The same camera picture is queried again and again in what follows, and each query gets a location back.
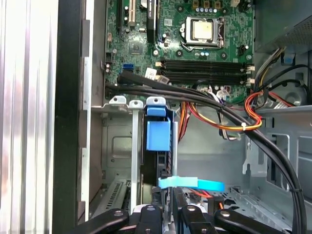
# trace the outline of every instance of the motherboard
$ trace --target motherboard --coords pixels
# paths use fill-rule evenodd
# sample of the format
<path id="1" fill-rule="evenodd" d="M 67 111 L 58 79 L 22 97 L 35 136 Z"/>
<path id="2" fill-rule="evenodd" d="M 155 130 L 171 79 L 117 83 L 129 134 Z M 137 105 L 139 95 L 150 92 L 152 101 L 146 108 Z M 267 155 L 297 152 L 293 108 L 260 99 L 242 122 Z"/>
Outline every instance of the motherboard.
<path id="1" fill-rule="evenodd" d="M 166 83 L 247 95 L 253 63 L 251 0 L 107 0 L 105 79 L 131 71 Z"/>

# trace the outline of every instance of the ram slot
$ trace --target ram slot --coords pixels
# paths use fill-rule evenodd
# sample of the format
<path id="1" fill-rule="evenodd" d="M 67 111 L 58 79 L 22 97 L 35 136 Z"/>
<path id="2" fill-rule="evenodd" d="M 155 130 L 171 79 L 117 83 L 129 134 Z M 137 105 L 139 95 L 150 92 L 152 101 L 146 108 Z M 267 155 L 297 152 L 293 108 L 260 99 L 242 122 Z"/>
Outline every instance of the ram slot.
<path id="1" fill-rule="evenodd" d="M 213 85 L 242 85 L 245 83 L 246 75 L 220 75 L 207 73 L 184 73 L 184 72 L 162 72 L 169 78 L 172 84 L 194 84 L 198 80 L 204 80 L 203 84 Z"/>
<path id="2" fill-rule="evenodd" d="M 163 60 L 162 70 L 183 71 L 183 72 L 223 72 L 223 73 L 244 73 L 245 65 L 242 63 L 210 62 L 210 61 L 183 61 Z"/>
<path id="3" fill-rule="evenodd" d="M 122 0 L 117 0 L 116 2 L 116 30 L 117 32 L 121 29 L 121 18 L 122 18 Z"/>
<path id="4" fill-rule="evenodd" d="M 129 0 L 129 26 L 136 25 L 136 0 Z"/>

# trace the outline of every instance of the sata port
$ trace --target sata port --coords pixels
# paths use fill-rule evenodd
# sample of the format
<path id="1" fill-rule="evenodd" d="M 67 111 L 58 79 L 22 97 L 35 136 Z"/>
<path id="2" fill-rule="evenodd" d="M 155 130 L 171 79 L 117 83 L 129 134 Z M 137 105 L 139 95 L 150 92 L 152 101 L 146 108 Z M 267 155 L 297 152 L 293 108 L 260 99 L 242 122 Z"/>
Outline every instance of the sata port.
<path id="1" fill-rule="evenodd" d="M 123 70 L 126 70 L 126 71 L 129 71 L 129 72 L 133 72 L 135 70 L 135 66 L 131 63 L 124 63 L 122 65 L 122 69 Z"/>

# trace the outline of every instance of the light blue strap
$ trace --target light blue strap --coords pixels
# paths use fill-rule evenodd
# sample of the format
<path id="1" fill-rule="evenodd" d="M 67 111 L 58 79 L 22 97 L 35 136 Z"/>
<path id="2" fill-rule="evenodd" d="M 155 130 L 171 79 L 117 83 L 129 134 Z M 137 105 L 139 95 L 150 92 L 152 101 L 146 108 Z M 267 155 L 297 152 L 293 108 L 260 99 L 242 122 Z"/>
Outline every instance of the light blue strap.
<path id="1" fill-rule="evenodd" d="M 179 177 L 172 176 L 166 179 L 158 179 L 158 186 L 161 189 L 169 187 L 187 187 L 195 189 L 204 189 L 209 191 L 224 191 L 224 183 L 210 180 L 198 179 L 197 177 Z"/>
<path id="2" fill-rule="evenodd" d="M 224 183 L 218 181 L 199 179 L 197 188 L 209 191 L 223 192 Z"/>

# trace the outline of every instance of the blue tab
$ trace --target blue tab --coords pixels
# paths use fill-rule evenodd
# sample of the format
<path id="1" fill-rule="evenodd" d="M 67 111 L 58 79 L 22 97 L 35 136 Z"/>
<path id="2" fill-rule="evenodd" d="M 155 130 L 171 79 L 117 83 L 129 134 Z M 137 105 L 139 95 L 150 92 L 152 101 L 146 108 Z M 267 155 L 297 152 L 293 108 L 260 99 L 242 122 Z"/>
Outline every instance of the blue tab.
<path id="1" fill-rule="evenodd" d="M 148 116 L 166 116 L 166 107 L 165 106 L 148 106 L 147 107 L 147 115 Z"/>
<path id="2" fill-rule="evenodd" d="M 197 187 L 197 177 L 171 176 L 166 179 L 158 178 L 158 186 L 161 189 L 169 187 Z"/>
<path id="3" fill-rule="evenodd" d="M 209 191 L 224 191 L 224 183 L 218 181 L 211 181 L 211 180 L 198 180 L 198 189 L 209 190 Z"/>
<path id="4" fill-rule="evenodd" d="M 217 192 L 224 191 L 224 183 L 218 181 L 197 179 L 197 177 L 172 176 L 166 179 L 159 178 L 158 186 L 161 189 L 166 189 L 169 187 L 186 187 Z"/>
<path id="5" fill-rule="evenodd" d="M 148 121 L 146 149 L 150 151 L 170 151 L 169 121 Z"/>

